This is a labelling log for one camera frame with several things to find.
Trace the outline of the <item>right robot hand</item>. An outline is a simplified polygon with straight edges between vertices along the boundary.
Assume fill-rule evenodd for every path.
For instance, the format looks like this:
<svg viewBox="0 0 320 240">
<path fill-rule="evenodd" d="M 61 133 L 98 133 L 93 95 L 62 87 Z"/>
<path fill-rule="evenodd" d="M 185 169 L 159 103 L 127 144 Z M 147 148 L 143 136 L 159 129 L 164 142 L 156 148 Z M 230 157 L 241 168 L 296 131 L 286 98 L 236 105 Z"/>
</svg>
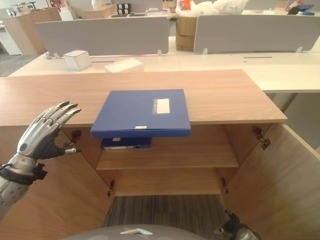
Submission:
<svg viewBox="0 0 320 240">
<path fill-rule="evenodd" d="M 228 221 L 220 228 L 216 228 L 213 232 L 216 235 L 231 234 L 230 240 L 261 240 L 260 235 L 253 231 L 248 225 L 244 224 L 238 216 L 228 211 L 224 211 L 228 215 Z"/>
</svg>

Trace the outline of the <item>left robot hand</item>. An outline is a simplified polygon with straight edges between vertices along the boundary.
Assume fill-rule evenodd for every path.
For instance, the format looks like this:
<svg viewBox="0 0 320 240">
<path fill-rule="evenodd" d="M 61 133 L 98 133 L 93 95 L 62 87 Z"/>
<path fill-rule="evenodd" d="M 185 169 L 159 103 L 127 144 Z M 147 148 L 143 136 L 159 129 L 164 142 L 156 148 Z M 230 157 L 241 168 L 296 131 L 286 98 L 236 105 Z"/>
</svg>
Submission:
<svg viewBox="0 0 320 240">
<path fill-rule="evenodd" d="M 80 111 L 77 103 L 70 104 L 69 101 L 45 109 L 22 134 L 17 153 L 31 159 L 45 160 L 79 152 L 72 146 L 57 146 L 55 139 L 66 122 Z"/>
</svg>

